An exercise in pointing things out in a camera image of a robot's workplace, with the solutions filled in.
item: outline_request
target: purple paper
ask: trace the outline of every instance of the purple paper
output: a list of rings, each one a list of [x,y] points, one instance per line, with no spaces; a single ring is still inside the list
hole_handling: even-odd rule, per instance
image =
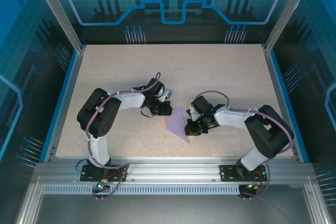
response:
[[[183,108],[174,108],[171,116],[165,116],[164,121],[166,123],[166,129],[171,133],[179,136],[187,143],[190,143],[189,137],[184,133],[184,127],[186,126],[184,120]]]

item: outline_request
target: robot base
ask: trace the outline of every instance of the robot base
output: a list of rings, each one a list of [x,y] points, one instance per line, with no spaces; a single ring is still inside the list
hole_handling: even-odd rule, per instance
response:
[[[83,182],[100,182],[102,179],[108,179],[109,182],[118,182],[123,174],[123,172],[126,170],[125,167],[119,168],[119,169],[104,169],[100,167],[96,167],[94,164],[92,164],[90,161],[88,161],[87,165],[83,165],[81,175],[80,175],[80,181]],[[125,175],[122,182],[126,181],[127,174]]]
[[[263,182],[267,181],[267,175],[264,165],[259,165],[253,172],[251,172],[246,178],[242,178],[236,169],[236,165],[220,165],[219,173],[221,175],[222,182],[259,182],[260,177],[257,172],[261,172]]]

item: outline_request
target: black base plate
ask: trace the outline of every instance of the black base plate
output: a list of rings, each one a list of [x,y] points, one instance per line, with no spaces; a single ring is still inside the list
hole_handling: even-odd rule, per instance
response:
[[[83,165],[81,175],[80,175],[80,181],[83,181],[83,182],[99,182],[102,179],[104,179],[103,177],[98,176],[97,173],[94,173],[92,169],[94,169],[94,168],[92,168],[92,166]],[[122,176],[122,174],[125,170],[126,170],[125,167],[119,168],[119,169],[108,170],[108,173],[107,173],[106,177],[109,177],[108,178],[109,182],[119,182],[119,180],[120,180],[120,178],[121,178],[121,176]],[[127,174],[122,179],[122,182],[126,181],[126,177],[127,177]]]
[[[222,182],[259,182],[260,177],[256,174],[256,172],[261,172],[263,174],[263,181],[267,181],[267,175],[263,165],[258,166],[250,175],[246,176],[245,179],[241,178],[241,176],[237,173],[236,165],[219,166],[219,174]]]

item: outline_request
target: glass panel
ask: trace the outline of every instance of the glass panel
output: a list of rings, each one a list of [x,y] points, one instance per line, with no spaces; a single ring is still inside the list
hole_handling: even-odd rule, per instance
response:
[[[0,223],[14,223],[73,48],[45,0],[0,7]],[[23,141],[31,135],[42,144]]]
[[[336,173],[335,4],[335,0],[301,0],[274,47],[317,175]]]
[[[60,0],[85,44],[266,42],[287,0]]]

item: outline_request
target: enclosure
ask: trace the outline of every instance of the enclosure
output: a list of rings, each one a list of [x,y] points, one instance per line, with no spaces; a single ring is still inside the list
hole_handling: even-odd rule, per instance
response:
[[[334,222],[336,0],[0,1],[1,223]],[[130,164],[125,181],[91,197],[79,110],[96,88],[140,87],[158,71],[183,121],[216,90],[232,108],[271,105],[293,130],[260,199],[239,198],[242,183],[219,170],[254,146],[247,131],[187,137],[139,109],[107,135],[112,164]]]

